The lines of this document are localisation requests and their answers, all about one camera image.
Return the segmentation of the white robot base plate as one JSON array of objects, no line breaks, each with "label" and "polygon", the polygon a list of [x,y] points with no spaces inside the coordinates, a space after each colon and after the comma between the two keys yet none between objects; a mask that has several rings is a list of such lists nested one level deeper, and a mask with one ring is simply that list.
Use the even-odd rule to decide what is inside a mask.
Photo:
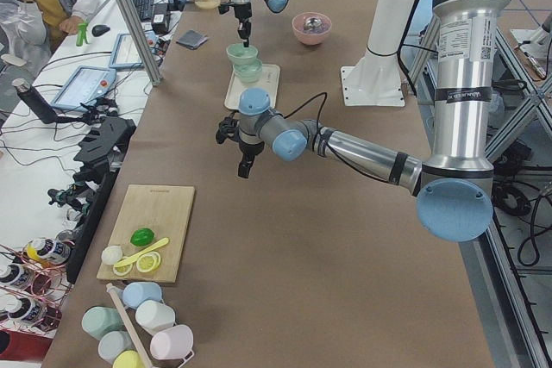
[{"label": "white robot base plate", "polygon": [[398,54],[415,0],[378,0],[365,55],[342,68],[344,103],[403,107]]}]

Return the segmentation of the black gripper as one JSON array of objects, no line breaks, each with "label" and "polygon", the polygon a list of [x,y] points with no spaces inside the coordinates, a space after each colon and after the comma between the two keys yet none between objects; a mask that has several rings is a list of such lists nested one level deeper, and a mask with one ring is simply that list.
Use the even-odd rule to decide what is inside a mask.
[{"label": "black gripper", "polygon": [[226,140],[232,140],[238,144],[242,153],[242,159],[238,165],[238,176],[248,178],[254,165],[254,158],[264,150],[262,142],[246,142],[239,127],[239,121],[235,119],[236,111],[231,111],[219,123],[216,131],[216,143],[223,144]]},{"label": "black gripper", "polygon": [[237,3],[228,1],[221,3],[218,6],[219,13],[225,14],[230,9],[234,10],[235,18],[238,20],[238,35],[242,39],[244,47],[249,47],[249,38],[251,35],[251,22],[250,18],[252,17],[252,5],[250,2]]}]

